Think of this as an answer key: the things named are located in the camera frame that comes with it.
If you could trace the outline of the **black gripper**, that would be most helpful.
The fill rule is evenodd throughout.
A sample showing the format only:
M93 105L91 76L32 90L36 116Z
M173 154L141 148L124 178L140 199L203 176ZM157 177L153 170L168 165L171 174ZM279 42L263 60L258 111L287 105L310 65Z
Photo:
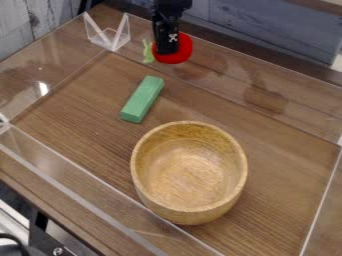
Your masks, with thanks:
M179 23L185 10L192 7L192 0L152 0L151 14L153 38L157 54L172 54L179 49Z

